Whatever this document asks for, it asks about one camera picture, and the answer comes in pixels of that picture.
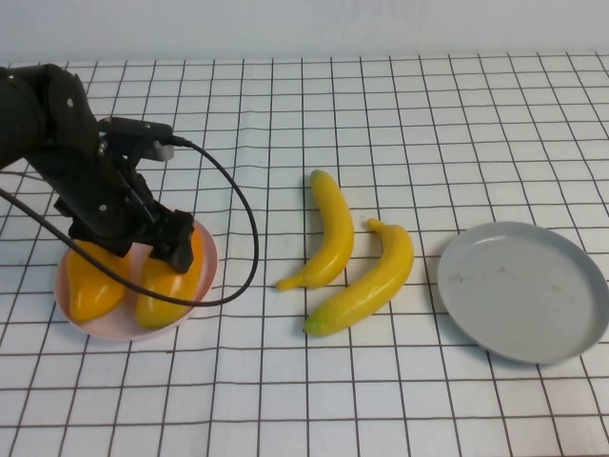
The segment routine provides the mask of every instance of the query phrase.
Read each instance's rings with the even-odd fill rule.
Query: plastic banana
[[[408,232],[369,219],[368,227],[381,235],[383,255],[360,280],[323,302],[304,323],[304,331],[329,335],[360,322],[379,310],[402,288],[414,263]]]
[[[324,241],[298,273],[277,283],[279,290],[326,286],[344,270],[353,251],[353,220],[341,188],[332,176],[316,169],[311,190],[324,221]]]

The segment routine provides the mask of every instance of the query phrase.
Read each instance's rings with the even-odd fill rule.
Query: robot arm
[[[193,216],[156,202],[135,168],[173,155],[170,126],[97,121],[78,76],[54,65],[0,68],[0,169],[27,160],[59,195],[69,236],[126,255],[132,243],[184,273]]]

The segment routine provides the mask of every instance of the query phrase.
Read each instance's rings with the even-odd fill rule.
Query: gray plate
[[[457,324],[509,359],[554,363],[597,343],[609,324],[609,288],[575,244],[529,224],[471,228],[446,248],[440,295]]]

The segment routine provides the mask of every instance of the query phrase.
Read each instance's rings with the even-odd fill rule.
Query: fruit on plate
[[[190,239],[194,259],[186,273],[179,274],[166,262],[147,257],[142,266],[140,286],[171,298],[194,300],[204,263],[204,242],[195,226]],[[183,317],[189,307],[139,294],[135,318],[143,328],[162,328]]]
[[[129,258],[116,256],[104,248],[76,241],[78,246],[121,277],[129,277]],[[127,288],[110,279],[80,254],[68,252],[69,314],[76,322],[85,322],[108,314],[125,297]]]

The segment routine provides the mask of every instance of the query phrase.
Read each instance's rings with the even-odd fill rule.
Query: table surface
[[[456,328],[436,284],[459,231],[503,220],[567,237],[609,275],[609,56],[59,65],[96,116],[169,123],[212,153],[255,209],[262,255],[235,302],[154,339],[104,342],[54,304],[65,247],[0,202],[0,456],[609,453],[609,339],[554,366],[510,363]],[[191,150],[139,169],[214,235],[207,299],[234,291],[250,228],[223,176]],[[352,208],[353,256],[329,287],[278,293],[322,238],[313,169]],[[0,183],[67,229],[46,183]],[[406,285],[352,329],[307,337],[305,316],[376,262],[369,217],[410,231]]]

